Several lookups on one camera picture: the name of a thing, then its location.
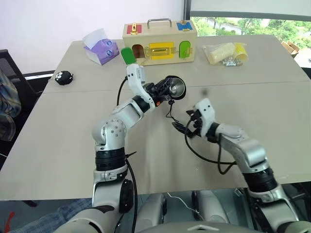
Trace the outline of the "clear plastic bag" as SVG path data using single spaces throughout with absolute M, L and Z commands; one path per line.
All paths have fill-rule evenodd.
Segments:
M 248 61 L 245 43 L 222 43 L 202 46 L 203 52 L 212 66 L 238 67 Z

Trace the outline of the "black office chair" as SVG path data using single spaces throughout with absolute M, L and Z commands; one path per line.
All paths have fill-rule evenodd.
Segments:
M 52 75 L 27 80 L 7 49 L 0 50 L 0 69 L 17 88 L 22 112 L 30 113 Z

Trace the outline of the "black plush toy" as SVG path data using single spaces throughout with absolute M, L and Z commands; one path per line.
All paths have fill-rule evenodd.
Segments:
M 73 81 L 73 74 L 70 73 L 67 70 L 59 71 L 55 77 L 54 80 L 59 84 L 59 85 L 67 85 L 70 84 Z

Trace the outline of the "white window roller blind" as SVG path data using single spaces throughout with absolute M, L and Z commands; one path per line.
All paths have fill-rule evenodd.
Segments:
M 311 17 L 311 0 L 191 0 L 190 11 Z

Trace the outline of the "metal cup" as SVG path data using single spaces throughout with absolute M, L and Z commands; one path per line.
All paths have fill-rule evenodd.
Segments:
M 170 85 L 170 95 L 174 98 L 178 98 L 183 95 L 185 90 L 185 85 L 179 78 L 172 78 Z

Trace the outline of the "yellow plastic cup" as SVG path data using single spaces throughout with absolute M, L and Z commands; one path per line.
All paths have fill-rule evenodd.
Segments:
M 235 43 L 235 50 L 233 53 L 233 58 L 241 62 L 246 62 L 248 60 L 248 54 L 246 52 L 245 43 Z

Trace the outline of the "silver robot torso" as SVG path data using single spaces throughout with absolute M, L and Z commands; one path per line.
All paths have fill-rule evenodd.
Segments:
M 53 233 L 115 233 L 122 214 L 110 205 L 85 209 Z M 249 228 L 220 222 L 185 221 L 160 224 L 137 233 L 262 233 Z M 311 223 L 286 224 L 284 233 L 311 233 Z

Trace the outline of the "beige foam roll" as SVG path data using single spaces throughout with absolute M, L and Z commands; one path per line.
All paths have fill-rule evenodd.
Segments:
M 234 43 L 224 43 L 218 45 L 208 46 L 208 60 L 210 64 L 214 65 L 223 59 L 232 56 L 235 50 Z

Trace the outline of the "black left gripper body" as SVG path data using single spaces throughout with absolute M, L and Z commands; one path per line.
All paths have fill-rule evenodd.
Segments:
M 163 79 L 157 84 L 147 83 L 144 85 L 144 90 L 150 95 L 154 102 L 169 101 L 170 96 L 170 79 Z

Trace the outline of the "brown cardboard box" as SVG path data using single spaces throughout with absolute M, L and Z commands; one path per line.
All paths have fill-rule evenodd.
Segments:
M 300 48 L 291 41 L 282 41 L 282 46 L 289 52 L 289 54 L 295 58 L 299 54 Z

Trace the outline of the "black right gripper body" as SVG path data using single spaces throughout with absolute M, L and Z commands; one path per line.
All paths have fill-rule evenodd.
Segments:
M 200 113 L 188 113 L 190 116 L 190 122 L 193 123 L 193 128 L 194 131 L 191 131 L 188 129 L 188 137 L 189 138 L 194 138 L 195 136 L 201 137 L 201 128 L 202 128 L 202 119 L 201 119 L 201 114 Z

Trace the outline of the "silver rounded robot part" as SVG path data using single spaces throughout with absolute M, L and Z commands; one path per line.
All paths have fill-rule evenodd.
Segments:
M 210 190 L 192 191 L 191 200 L 196 220 L 229 223 L 227 215 L 218 198 Z
M 164 194 L 150 194 L 138 212 L 136 232 L 164 223 L 166 213 L 167 200 Z

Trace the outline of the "blue checked cloth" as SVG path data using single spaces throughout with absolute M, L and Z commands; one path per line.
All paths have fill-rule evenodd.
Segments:
M 53 233 L 80 211 L 90 207 L 91 198 L 74 199 L 69 204 L 58 207 L 56 211 L 46 214 L 20 228 L 11 230 L 8 233 Z

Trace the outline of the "purple tissue box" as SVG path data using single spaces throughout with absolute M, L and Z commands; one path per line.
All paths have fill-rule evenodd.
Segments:
M 104 65 L 120 53 L 116 41 L 108 39 L 104 29 L 87 34 L 82 41 L 87 57 L 100 65 Z

